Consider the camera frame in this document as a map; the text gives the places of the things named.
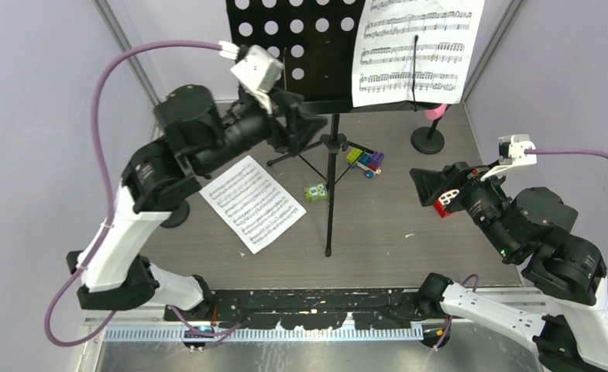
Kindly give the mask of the black music stand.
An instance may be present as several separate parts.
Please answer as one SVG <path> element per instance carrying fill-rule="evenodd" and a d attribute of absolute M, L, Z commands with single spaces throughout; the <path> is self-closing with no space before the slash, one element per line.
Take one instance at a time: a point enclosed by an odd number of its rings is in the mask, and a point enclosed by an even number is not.
<path fill-rule="evenodd" d="M 328 189 L 325 256 L 332 253 L 336 167 L 349 147 L 340 118 L 353 112 L 351 76 L 357 26 L 363 1 L 227 1 L 232 41 L 274 50 L 284 65 L 279 87 L 304 96 L 303 109 L 331 116 L 330 130 L 307 146 L 323 146 L 328 165 L 321 175 Z"/>

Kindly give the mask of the sheet music page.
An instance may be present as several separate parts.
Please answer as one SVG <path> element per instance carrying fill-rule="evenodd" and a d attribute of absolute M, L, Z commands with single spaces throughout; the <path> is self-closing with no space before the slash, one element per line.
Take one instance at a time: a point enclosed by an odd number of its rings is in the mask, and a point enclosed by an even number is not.
<path fill-rule="evenodd" d="M 353 106 L 460 102 L 484 5 L 367 1 L 354 46 Z"/>
<path fill-rule="evenodd" d="M 251 156 L 231 166 L 199 194 L 253 254 L 306 214 L 295 197 Z"/>

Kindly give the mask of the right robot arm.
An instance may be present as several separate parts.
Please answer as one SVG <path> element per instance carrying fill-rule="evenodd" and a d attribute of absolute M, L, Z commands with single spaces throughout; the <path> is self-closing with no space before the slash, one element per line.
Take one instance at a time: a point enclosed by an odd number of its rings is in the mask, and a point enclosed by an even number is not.
<path fill-rule="evenodd" d="M 464 162 L 441 170 L 414 168 L 410 176 L 423 206 L 443 194 L 447 213 L 466 212 L 501 256 L 558 307 L 540 315 L 472 293 L 441 274 L 429 274 L 417 291 L 428 318 L 471 320 L 530 350 L 551 371 L 608 371 L 608 269 L 600 249 L 572 234 L 578 212 L 546 187 L 515 197 L 493 167 Z"/>

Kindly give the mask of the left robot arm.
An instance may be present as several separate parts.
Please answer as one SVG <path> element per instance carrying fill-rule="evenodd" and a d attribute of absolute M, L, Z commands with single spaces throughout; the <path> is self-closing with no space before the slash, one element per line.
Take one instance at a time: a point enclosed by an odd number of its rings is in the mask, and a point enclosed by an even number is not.
<path fill-rule="evenodd" d="M 301 95 L 274 88 L 267 97 L 271 111 L 243 95 L 220 113 L 209 89 L 188 84 L 154 108 L 163 135 L 130 157 L 105 238 L 67 255 L 70 269 L 82 272 L 77 298 L 83 309 L 120 312 L 153 302 L 195 321 L 211 314 L 215 296 L 203 277 L 163 270 L 140 251 L 156 229 L 187 220 L 187 199 L 201 190 L 201 178 L 261 142 L 296 155 L 327 125 L 301 108 Z"/>

